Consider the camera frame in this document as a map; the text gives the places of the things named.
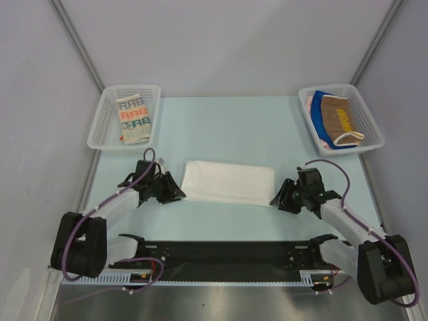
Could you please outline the white towel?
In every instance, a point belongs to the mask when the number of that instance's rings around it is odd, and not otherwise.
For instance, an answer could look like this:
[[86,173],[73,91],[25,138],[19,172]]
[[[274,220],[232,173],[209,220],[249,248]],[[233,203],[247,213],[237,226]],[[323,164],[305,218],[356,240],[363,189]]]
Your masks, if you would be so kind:
[[275,171],[192,160],[186,163],[181,189],[189,201],[268,207],[275,196]]

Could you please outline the rabbit print towel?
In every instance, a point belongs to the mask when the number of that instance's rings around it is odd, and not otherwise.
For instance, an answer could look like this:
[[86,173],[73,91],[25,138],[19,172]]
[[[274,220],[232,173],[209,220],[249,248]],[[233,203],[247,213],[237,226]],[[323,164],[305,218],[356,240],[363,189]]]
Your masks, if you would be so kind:
[[125,145],[148,142],[151,136],[151,121],[148,108],[140,94],[117,99],[116,110]]

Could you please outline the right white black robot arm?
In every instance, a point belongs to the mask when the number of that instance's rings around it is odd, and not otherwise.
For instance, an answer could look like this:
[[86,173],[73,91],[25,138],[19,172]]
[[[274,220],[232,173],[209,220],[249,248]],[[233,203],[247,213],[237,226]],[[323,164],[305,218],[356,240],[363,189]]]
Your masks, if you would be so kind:
[[346,205],[345,196],[327,191],[316,168],[297,169],[296,180],[286,179],[270,204],[279,210],[298,214],[307,209],[333,226],[342,236],[332,234],[311,239],[308,261],[317,269],[332,264],[355,279],[360,292],[371,304],[413,295],[419,302],[420,289],[406,240],[370,226]]

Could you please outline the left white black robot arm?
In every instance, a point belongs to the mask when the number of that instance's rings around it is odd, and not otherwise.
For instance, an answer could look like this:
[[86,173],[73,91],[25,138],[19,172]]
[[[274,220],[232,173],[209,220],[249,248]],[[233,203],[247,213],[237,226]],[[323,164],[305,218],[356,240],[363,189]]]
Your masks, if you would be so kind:
[[54,241],[50,266],[66,280],[96,278],[108,264],[108,250],[119,239],[108,241],[108,230],[150,198],[165,205],[186,197],[172,175],[156,161],[139,160],[136,169],[113,195],[83,213],[63,214]]

